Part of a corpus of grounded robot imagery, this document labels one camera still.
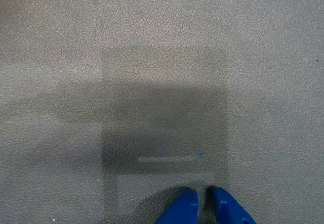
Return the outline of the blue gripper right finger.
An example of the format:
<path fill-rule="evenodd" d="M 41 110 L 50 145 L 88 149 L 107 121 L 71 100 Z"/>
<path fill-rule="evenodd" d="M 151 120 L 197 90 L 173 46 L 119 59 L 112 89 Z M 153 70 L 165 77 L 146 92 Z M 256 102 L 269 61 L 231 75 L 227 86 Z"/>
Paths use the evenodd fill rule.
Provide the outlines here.
<path fill-rule="evenodd" d="M 225 189 L 213 188 L 213 202 L 216 223 L 256 224 L 250 214 Z"/>

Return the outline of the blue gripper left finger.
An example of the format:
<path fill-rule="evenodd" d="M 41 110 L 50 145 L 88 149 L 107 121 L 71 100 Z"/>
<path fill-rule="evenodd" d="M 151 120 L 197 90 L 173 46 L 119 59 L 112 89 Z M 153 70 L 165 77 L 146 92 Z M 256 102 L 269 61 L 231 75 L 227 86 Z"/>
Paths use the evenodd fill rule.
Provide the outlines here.
<path fill-rule="evenodd" d="M 198 194 L 196 190 L 186 189 L 165 209 L 155 223 L 158 224 L 196 224 L 198 216 Z"/>

